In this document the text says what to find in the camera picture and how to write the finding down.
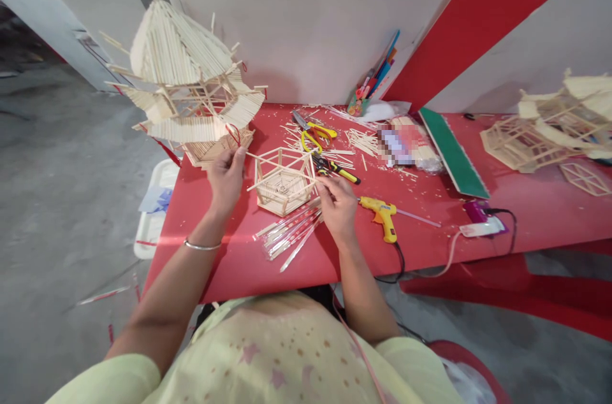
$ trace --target wire cutter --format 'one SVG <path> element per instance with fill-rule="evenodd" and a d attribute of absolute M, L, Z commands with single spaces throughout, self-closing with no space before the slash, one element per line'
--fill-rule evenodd
<path fill-rule="evenodd" d="M 312 161 L 314 162 L 314 167 L 319 175 L 328 176 L 330 174 L 330 171 L 333 171 L 335 173 L 338 173 L 340 176 L 347 178 L 350 182 L 354 184 L 361 183 L 361 180 L 354 174 L 349 173 L 337 163 L 331 160 L 327 160 L 315 152 L 312 153 Z"/>
<path fill-rule="evenodd" d="M 302 147 L 305 151 L 310 151 L 305 138 L 308 138 L 317 147 L 317 152 L 320 154 L 323 149 L 328 149 L 332 145 L 332 139 L 338 136 L 334 130 L 307 122 L 297 111 L 293 111 L 293 120 L 302 128 Z"/>

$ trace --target yellow scissors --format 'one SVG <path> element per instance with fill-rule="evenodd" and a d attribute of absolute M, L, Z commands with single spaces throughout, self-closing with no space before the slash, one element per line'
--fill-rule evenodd
<path fill-rule="evenodd" d="M 305 138 L 308 138 L 317 147 L 317 152 L 320 154 L 323 149 L 329 149 L 332 145 L 332 139 L 338 136 L 338 133 L 334 130 L 307 122 L 297 111 L 293 111 L 293 120 L 302 128 L 302 147 L 306 151 L 310 151 L 310 149 Z"/>

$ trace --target woman's left hand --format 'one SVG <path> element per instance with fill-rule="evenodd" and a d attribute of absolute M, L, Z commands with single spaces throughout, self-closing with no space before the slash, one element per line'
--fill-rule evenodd
<path fill-rule="evenodd" d="M 233 211 L 242 190 L 246 153 L 243 147 L 228 149 L 217 157 L 208 170 L 208 181 L 212 187 L 211 210 L 228 217 Z"/>

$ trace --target silver bangle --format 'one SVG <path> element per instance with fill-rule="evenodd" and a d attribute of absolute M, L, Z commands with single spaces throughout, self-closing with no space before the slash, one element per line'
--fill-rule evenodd
<path fill-rule="evenodd" d="M 192 249 L 196 249 L 198 251 L 213 251 L 213 250 L 221 247 L 221 244 L 215 245 L 213 247 L 200 247 L 200 246 L 197 246 L 197 245 L 193 245 L 192 243 L 189 243 L 189 240 L 187 240 L 187 238 L 183 242 L 183 245 L 185 245 L 186 247 L 192 248 Z"/>

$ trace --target red chair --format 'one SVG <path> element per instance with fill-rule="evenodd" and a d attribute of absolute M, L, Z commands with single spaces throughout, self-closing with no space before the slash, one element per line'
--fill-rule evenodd
<path fill-rule="evenodd" d="M 567 247 L 612 255 L 612 240 Z M 523 254 L 453 264 L 439 278 L 400 282 L 422 294 L 507 308 L 548 319 L 612 342 L 612 282 L 532 275 Z"/>
<path fill-rule="evenodd" d="M 443 357 L 452 363 L 464 363 L 476 369 L 476 371 L 478 371 L 484 377 L 491 387 L 491 390 L 495 395 L 495 399 L 497 399 L 497 404 L 512 403 L 510 396 L 508 396 L 508 394 L 504 391 L 491 371 L 469 350 L 464 349 L 457 343 L 449 342 L 448 340 L 436 340 L 428 343 L 427 346 L 431 348 L 438 356 Z"/>

